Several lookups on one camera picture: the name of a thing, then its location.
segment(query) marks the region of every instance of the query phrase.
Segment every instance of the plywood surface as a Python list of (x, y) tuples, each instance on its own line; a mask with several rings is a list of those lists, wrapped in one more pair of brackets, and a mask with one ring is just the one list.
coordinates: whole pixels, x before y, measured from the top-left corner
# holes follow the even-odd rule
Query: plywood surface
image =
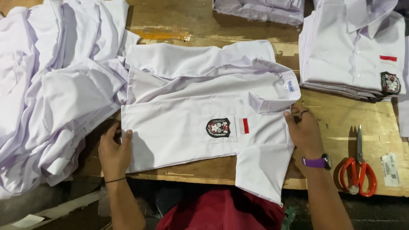
[[(274, 48), (276, 61), (299, 75), (298, 35), (296, 28), (278, 23), (247, 21), (246, 19), (218, 14), (211, 10), (211, 0), (127, 0), (127, 29), (140, 35), (141, 44), (166, 42), (183, 46), (218, 46), (237, 41), (269, 40)], [(14, 6), (31, 7), (42, 0), (0, 0), (0, 11), (5, 15)], [(311, 11), (307, 0), (306, 14)], [(356, 154), (354, 126), (362, 125), (364, 135), (364, 159), (372, 166), (378, 178), (377, 194), (409, 196), (409, 169), (407, 142), (399, 137), (396, 110), (392, 103), (375, 104), (341, 96), (302, 90), (299, 101), (317, 116), (322, 140), (327, 153), (332, 156), (335, 182), (340, 188), (337, 172), (343, 161)], [(101, 124), (87, 138), (87, 147), (80, 155), (78, 175), (101, 176), (98, 159), (99, 136), (107, 130), (116, 114)], [(398, 159), (401, 187), (386, 187), (380, 157), (395, 153)], [(302, 174), (301, 153), (294, 151), (284, 188), (306, 189)], [(134, 178), (173, 180), (193, 183), (234, 185), (236, 158), (223, 157), (192, 162), (184, 165), (132, 174)]]

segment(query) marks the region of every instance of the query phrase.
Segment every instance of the scissors blade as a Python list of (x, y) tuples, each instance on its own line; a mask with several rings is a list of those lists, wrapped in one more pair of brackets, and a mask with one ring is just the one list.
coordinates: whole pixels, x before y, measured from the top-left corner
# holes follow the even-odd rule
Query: scissors blade
[(365, 162), (364, 157), (362, 156), (362, 132), (361, 125), (358, 127), (358, 137), (357, 137), (357, 161)]

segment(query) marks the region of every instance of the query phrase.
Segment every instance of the purple wristwatch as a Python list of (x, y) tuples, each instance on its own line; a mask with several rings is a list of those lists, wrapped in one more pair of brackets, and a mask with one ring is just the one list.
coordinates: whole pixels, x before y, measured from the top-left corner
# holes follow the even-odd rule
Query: purple wristwatch
[(303, 165), (308, 166), (308, 167), (313, 167), (313, 168), (324, 168), (326, 170), (330, 170), (332, 168), (332, 160), (330, 155), (324, 153), (322, 154), (321, 158), (314, 159), (314, 160), (308, 160), (303, 159)]

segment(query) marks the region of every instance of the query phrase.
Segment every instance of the watch strap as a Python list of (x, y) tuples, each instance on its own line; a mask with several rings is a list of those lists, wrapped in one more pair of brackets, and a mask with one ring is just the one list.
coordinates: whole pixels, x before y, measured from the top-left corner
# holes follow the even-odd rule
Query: watch strap
[(326, 167), (325, 160), (323, 158), (308, 160), (308, 159), (305, 159), (305, 157), (303, 157), (302, 160), (303, 160), (303, 165), (308, 166), (308, 167), (323, 168), (323, 169), (325, 169)]

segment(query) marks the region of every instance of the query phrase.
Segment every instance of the red shirt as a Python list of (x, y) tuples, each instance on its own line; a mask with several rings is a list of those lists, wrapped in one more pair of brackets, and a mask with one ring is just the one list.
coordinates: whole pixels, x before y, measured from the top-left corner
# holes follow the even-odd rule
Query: red shirt
[(156, 230), (280, 230), (284, 218), (284, 208), (276, 203), (238, 188), (218, 189), (182, 200)]

